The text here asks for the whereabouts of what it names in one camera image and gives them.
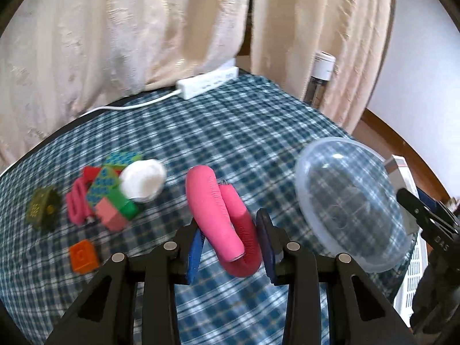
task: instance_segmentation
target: pink foam tube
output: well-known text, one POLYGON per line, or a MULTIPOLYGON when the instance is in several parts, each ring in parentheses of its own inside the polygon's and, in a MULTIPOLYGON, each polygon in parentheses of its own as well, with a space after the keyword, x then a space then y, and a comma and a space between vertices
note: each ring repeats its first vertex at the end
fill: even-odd
POLYGON ((195 166, 185 178, 185 193, 196 223, 219 259, 231 262, 244 254, 244 245, 231 226, 214 171, 195 166))
POLYGON ((233 276, 247 277, 254 274, 262 262, 262 252, 251 214, 232 185, 219 185, 230 220, 245 249, 243 258, 227 262, 219 257, 220 264, 233 276))

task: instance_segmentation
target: green patterned block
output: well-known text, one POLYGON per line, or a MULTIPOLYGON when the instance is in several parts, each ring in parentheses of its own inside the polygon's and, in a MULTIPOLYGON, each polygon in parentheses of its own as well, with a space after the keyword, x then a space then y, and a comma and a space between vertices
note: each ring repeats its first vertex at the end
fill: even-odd
POLYGON ((104 162, 104 166, 110 166, 114 170, 122 170, 134 161, 142 159, 142 154, 135 152, 115 152, 111 153, 104 162))
POLYGON ((53 231, 61 203, 54 187, 37 188, 29 202, 26 221, 36 230, 53 231))
POLYGON ((87 193, 90 206, 95 207, 118 183, 119 179, 115 170, 112 167, 103 166, 87 193))
POLYGON ((123 195, 118 186, 113 187, 106 197, 126 219, 131 220, 139 214, 139 208, 123 195))

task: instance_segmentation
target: dark green block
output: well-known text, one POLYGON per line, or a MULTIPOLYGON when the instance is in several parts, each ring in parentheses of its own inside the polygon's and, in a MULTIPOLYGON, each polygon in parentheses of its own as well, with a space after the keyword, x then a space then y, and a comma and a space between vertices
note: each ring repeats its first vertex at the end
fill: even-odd
POLYGON ((36 230, 54 231, 61 204, 61 196, 54 187, 37 188, 29 202, 26 221, 36 230))
POLYGON ((126 219, 131 220, 139 214, 139 208, 123 195, 118 186, 113 187, 106 197, 126 219))

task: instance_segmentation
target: plaid tablecloth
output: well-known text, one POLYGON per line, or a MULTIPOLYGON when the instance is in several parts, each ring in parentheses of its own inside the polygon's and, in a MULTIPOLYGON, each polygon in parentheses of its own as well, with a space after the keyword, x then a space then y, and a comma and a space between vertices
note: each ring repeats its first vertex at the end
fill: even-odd
MULTIPOLYGON (((129 104, 165 93, 153 92, 129 104)), ((0 299, 26 337, 43 343, 92 278, 72 272, 68 248, 89 239, 105 261, 115 252, 146 253, 171 238, 191 220, 185 175, 197 164, 211 166, 217 178, 233 184, 252 214, 267 208, 274 224, 292 239, 326 254, 298 207, 294 165, 305 145, 328 136, 348 135, 272 82, 252 75, 189 101, 175 97, 137 110, 105 112, 43 146, 0 179, 0 299), (113 234, 100 223, 76 227, 67 220, 65 205, 50 234, 41 235, 25 222, 35 188, 54 185, 64 195, 84 166, 101 165, 117 150, 158 159, 168 173, 160 196, 128 228, 113 234)), ((390 299, 408 262, 409 253, 395 269, 372 275, 390 299)), ((142 290, 135 312, 137 343, 142 290)), ((182 344, 281 343, 287 288, 271 285, 263 266, 249 278, 232 278, 207 242, 193 285, 177 286, 176 300, 182 344)), ((324 294, 322 304, 326 344, 324 294)))

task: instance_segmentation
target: transparent plastic container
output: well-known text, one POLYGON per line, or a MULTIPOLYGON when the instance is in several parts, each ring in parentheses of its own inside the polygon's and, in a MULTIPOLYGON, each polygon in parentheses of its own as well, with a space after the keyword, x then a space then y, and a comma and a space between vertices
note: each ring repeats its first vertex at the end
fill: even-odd
POLYGON ((366 272, 395 267, 410 248, 383 158, 357 141, 328 137, 307 145, 296 164, 305 220, 325 248, 346 252, 366 272))

